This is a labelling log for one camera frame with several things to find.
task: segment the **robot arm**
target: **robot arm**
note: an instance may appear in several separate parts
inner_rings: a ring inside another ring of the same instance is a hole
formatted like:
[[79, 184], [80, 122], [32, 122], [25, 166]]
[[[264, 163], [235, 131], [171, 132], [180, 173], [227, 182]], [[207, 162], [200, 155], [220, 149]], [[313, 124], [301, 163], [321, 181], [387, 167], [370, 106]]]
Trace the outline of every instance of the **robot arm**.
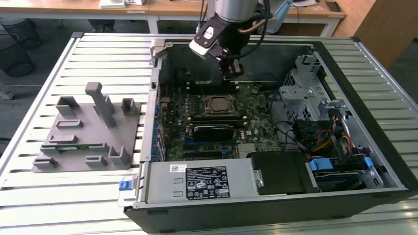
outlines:
[[[259, 46], [266, 34], [270, 13], [270, 2], [263, 0], [216, 0], [215, 16], [199, 29], [190, 48], [203, 58], [215, 57], [224, 80], [231, 80], [243, 74], [239, 59], [247, 56]], [[251, 32], [263, 27], [262, 38], [256, 46], [240, 53], [248, 44]]]

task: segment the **black mesh trash bin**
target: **black mesh trash bin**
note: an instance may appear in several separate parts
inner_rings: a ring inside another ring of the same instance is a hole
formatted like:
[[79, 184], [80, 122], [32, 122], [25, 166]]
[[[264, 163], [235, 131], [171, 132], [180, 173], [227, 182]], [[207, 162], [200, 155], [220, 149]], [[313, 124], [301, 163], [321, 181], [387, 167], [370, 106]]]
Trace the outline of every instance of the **black mesh trash bin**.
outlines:
[[15, 34], [0, 34], [0, 69], [11, 77], [27, 75], [35, 66]]
[[19, 36], [20, 44], [24, 48], [33, 48], [41, 44], [35, 23], [31, 19], [1, 18], [0, 24], [8, 33]]

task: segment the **gray carpet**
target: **gray carpet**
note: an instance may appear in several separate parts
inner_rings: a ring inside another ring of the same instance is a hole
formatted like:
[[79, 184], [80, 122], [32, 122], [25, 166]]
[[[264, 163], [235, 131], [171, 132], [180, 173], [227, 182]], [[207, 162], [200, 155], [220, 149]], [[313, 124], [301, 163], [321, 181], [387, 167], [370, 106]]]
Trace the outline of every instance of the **gray carpet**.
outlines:
[[[49, 75], [72, 32], [91, 32], [91, 26], [87, 20], [64, 20], [63, 28], [57, 28], [59, 20], [39, 19], [33, 21], [36, 23], [36, 31], [43, 40], [40, 47], [28, 50], [36, 64], [36, 70], [29, 75], [19, 78], [8, 77], [0, 71], [0, 80], [5, 85], [41, 85]], [[160, 33], [194, 33], [195, 27], [196, 22], [159, 22]], [[146, 21], [116, 21], [115, 29], [118, 33], [148, 33], [148, 24]], [[414, 79], [418, 77], [417, 55], [418, 42], [413, 42], [389, 70], [415, 101], [418, 101], [418, 93], [414, 92], [415, 87], [418, 87], [418, 81]], [[13, 136], [40, 88], [13, 87], [11, 90], [15, 93], [15, 99], [8, 101], [0, 99], [0, 137], [7, 138]], [[0, 141], [0, 153], [5, 147], [7, 143]]]

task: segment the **aluminum slotted table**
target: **aluminum slotted table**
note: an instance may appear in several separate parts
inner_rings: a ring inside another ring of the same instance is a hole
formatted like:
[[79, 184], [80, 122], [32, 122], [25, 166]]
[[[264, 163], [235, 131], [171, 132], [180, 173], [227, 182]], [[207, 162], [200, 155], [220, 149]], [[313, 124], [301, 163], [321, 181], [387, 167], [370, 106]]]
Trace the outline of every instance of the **aluminum slotted table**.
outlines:
[[[139, 173], [146, 122], [154, 39], [191, 39], [191, 35], [91, 34], [71, 38], [28, 114], [0, 158], [1, 234], [146, 234], [118, 206], [119, 181]], [[311, 37], [268, 40], [311, 41]], [[418, 107], [362, 45], [345, 38], [321, 38], [385, 133], [418, 176]], [[114, 102], [135, 98], [142, 115], [134, 168], [35, 174], [31, 171], [48, 128], [59, 113], [52, 106], [61, 94], [92, 103], [88, 82], [103, 84]], [[329, 86], [338, 98], [337, 87]], [[381, 205], [346, 219], [251, 226], [186, 234], [418, 234], [418, 197]]]

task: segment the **power supply label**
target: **power supply label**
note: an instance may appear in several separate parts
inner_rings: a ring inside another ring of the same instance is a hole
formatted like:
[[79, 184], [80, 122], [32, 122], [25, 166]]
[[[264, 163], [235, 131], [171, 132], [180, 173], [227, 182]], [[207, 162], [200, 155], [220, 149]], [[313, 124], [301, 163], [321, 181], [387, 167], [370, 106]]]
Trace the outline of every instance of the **power supply label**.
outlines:
[[186, 191], [188, 200], [231, 197], [227, 167], [187, 168]]

